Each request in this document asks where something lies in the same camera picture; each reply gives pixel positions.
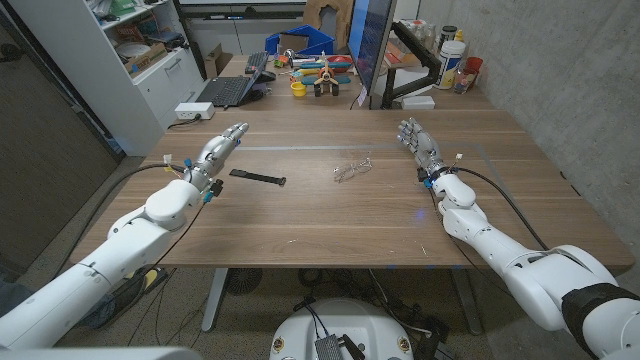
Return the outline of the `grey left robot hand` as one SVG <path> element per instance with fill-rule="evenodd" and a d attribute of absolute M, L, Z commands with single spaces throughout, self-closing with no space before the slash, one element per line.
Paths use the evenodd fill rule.
<path fill-rule="evenodd" d="M 248 123 L 237 123 L 208 141 L 195 162 L 185 172 L 185 181 L 194 185 L 200 192 L 210 187 L 214 177 L 224 167 L 225 160 L 240 144 L 241 137 L 248 129 Z"/>

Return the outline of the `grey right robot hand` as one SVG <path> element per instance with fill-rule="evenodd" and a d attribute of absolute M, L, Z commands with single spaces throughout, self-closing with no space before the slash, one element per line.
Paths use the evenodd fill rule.
<path fill-rule="evenodd" d="M 418 164 L 418 179 L 433 183 L 448 169 L 438 143 L 413 117 L 402 120 L 398 129 L 398 140 L 409 149 Z"/>

